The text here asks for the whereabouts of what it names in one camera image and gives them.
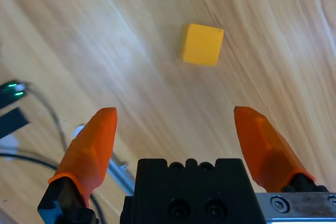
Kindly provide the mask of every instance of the black cable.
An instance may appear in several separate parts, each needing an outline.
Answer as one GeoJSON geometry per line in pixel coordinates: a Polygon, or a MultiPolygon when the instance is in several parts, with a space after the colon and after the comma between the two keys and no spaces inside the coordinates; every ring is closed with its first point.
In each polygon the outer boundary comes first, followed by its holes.
{"type": "MultiPolygon", "coordinates": [[[[52,108],[52,106],[50,105],[50,103],[48,102],[48,100],[40,92],[38,92],[35,89],[32,89],[32,84],[31,83],[29,83],[29,82],[23,82],[23,84],[26,86],[26,91],[28,91],[31,94],[33,94],[46,107],[46,109],[48,110],[48,112],[49,112],[49,114],[50,114],[52,120],[54,121],[54,123],[56,125],[56,128],[58,130],[58,133],[59,133],[59,136],[60,136],[60,139],[61,139],[62,148],[63,148],[64,152],[67,152],[67,149],[68,149],[67,139],[65,137],[65,134],[63,132],[62,126],[60,124],[60,120],[59,120],[59,118],[58,118],[55,110],[52,108]]],[[[36,162],[36,163],[42,164],[41,163],[42,161],[40,161],[38,159],[28,160],[28,161],[32,161],[32,162],[36,162]]],[[[101,224],[106,224],[106,221],[105,221],[105,218],[104,218],[104,213],[101,210],[101,206],[99,205],[97,199],[93,196],[93,194],[90,195],[90,199],[92,200],[94,206],[96,207],[96,209],[98,211],[98,216],[99,216],[101,224]]]]}
{"type": "Polygon", "coordinates": [[[47,101],[47,99],[40,92],[31,88],[31,86],[32,86],[31,83],[26,82],[24,84],[26,85],[26,91],[33,94],[44,105],[44,107],[46,107],[46,109],[48,110],[48,112],[49,112],[49,114],[50,114],[52,120],[54,121],[54,123],[56,125],[56,128],[58,130],[59,137],[61,139],[61,144],[62,144],[63,151],[67,152],[67,149],[68,149],[67,139],[66,139],[65,134],[62,130],[60,120],[59,120],[55,110],[52,108],[50,103],[47,101]]]}
{"type": "MultiPolygon", "coordinates": [[[[2,153],[2,152],[0,152],[0,157],[17,158],[17,159],[20,159],[20,160],[30,161],[30,162],[33,162],[33,163],[36,163],[36,164],[40,164],[40,165],[46,166],[46,167],[48,167],[50,169],[53,169],[53,170],[57,170],[57,166],[52,165],[52,164],[47,163],[47,162],[44,162],[44,161],[39,160],[39,159],[34,158],[34,157],[28,157],[28,156],[24,156],[24,155],[11,154],[11,153],[2,153]]],[[[94,206],[97,209],[98,217],[100,219],[100,223],[101,224],[106,224],[104,213],[101,210],[101,206],[99,205],[97,199],[95,198],[95,196],[93,194],[90,195],[90,199],[92,200],[92,203],[94,204],[94,206]]]]}

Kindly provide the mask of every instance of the metal bracket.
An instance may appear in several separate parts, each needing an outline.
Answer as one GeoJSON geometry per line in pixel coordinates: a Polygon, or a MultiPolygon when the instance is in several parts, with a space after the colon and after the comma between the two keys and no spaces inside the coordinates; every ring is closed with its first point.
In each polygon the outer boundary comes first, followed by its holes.
{"type": "Polygon", "coordinates": [[[267,223],[336,221],[336,194],[258,193],[256,197],[267,223]]]}
{"type": "MultiPolygon", "coordinates": [[[[116,156],[108,172],[127,195],[134,194],[134,177],[116,156]]],[[[336,194],[333,193],[256,193],[267,223],[336,222],[336,194]]]]}

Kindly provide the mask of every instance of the wood grain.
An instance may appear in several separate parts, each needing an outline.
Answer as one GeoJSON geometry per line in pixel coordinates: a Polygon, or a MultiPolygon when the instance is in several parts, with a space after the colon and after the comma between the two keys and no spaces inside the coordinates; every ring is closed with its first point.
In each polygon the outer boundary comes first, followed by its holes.
{"type": "MultiPolygon", "coordinates": [[[[335,0],[0,0],[0,82],[38,86],[69,141],[99,108],[117,107],[114,150],[132,171],[143,157],[242,158],[233,109],[251,106],[335,191],[335,8],[335,0]],[[225,29],[217,67],[181,61],[191,22],[225,29]]],[[[45,109],[30,96],[17,105],[32,122],[15,133],[20,148],[60,161],[45,109]]],[[[36,207],[52,172],[0,165],[0,208],[16,223],[42,223],[36,207]]],[[[108,223],[118,223],[121,188],[108,177],[97,194],[108,223]]]]}

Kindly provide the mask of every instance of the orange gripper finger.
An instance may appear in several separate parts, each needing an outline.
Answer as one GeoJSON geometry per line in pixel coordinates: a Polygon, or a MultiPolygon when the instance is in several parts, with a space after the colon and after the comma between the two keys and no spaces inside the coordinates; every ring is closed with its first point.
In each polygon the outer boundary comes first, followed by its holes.
{"type": "Polygon", "coordinates": [[[112,156],[116,128],[117,110],[99,110],[72,140],[48,183],[61,177],[69,177],[88,207],[90,194],[104,181],[112,156]]]}
{"type": "Polygon", "coordinates": [[[298,173],[315,181],[264,115],[249,107],[235,107],[235,123],[252,178],[267,192],[281,192],[298,173]]]}

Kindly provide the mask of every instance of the yellow cube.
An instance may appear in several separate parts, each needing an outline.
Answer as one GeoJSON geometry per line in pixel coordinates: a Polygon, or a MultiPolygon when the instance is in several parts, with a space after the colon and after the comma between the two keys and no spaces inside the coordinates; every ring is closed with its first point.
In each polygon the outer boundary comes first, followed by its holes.
{"type": "Polygon", "coordinates": [[[198,65],[217,64],[224,30],[220,28],[189,24],[183,49],[183,61],[198,65]]]}

